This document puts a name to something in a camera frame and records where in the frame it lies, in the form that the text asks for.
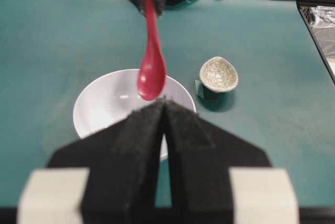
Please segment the green table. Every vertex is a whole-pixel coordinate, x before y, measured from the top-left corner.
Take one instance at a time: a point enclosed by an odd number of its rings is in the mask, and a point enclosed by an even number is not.
[[[0,207],[29,173],[78,137],[72,109],[97,77],[138,68],[144,17],[126,0],[0,0]],[[263,148],[288,170],[301,207],[335,205],[335,88],[295,2],[186,0],[158,20],[168,75],[204,119]],[[214,56],[239,73],[235,91],[200,98]],[[167,162],[158,205],[168,205]]]

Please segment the bowl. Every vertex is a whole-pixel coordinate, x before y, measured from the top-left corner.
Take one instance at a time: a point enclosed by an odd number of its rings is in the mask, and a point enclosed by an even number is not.
[[[125,119],[133,110],[154,102],[146,101],[138,95],[138,72],[138,69],[111,72],[83,89],[73,108],[74,128],[81,139]],[[166,76],[160,97],[163,96],[196,111],[188,91],[169,76]],[[163,138],[161,160],[167,157],[168,149]]]
[[[232,91],[239,82],[235,68],[222,57],[205,62],[199,76],[202,84],[216,93]]]

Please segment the spoon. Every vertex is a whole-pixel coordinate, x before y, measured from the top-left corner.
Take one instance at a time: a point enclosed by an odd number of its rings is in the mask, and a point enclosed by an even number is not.
[[[144,0],[147,19],[147,49],[137,77],[139,95],[153,100],[164,88],[166,67],[158,37],[156,12],[152,0]]]

